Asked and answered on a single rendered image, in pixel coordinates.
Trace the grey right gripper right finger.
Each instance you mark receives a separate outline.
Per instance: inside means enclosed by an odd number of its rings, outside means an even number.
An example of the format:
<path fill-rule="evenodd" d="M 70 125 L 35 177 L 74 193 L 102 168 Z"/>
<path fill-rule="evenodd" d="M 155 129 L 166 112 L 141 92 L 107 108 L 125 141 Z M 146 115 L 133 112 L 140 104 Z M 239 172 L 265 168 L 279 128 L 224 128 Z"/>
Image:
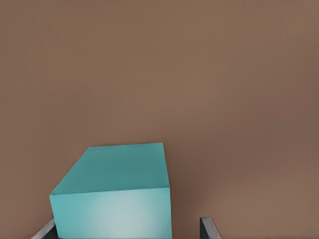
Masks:
<path fill-rule="evenodd" d="M 210 217 L 200 217 L 199 237 L 200 239 L 221 239 L 221 236 Z"/>

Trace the blue cube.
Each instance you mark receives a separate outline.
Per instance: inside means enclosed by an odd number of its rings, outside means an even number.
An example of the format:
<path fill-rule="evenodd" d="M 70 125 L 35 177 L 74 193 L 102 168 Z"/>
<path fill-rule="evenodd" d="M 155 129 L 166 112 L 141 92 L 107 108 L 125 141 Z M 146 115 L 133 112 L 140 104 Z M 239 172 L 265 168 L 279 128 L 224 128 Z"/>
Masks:
<path fill-rule="evenodd" d="M 61 239 L 171 239 L 161 142 L 89 147 L 50 194 Z"/>

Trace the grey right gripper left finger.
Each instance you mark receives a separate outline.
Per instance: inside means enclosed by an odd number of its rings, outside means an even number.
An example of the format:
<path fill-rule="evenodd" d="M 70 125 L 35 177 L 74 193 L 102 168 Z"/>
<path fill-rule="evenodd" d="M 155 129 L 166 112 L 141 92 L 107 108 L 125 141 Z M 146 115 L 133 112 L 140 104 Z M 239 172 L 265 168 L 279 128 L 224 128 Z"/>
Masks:
<path fill-rule="evenodd" d="M 51 219 L 30 239 L 58 239 L 57 229 L 54 219 Z"/>

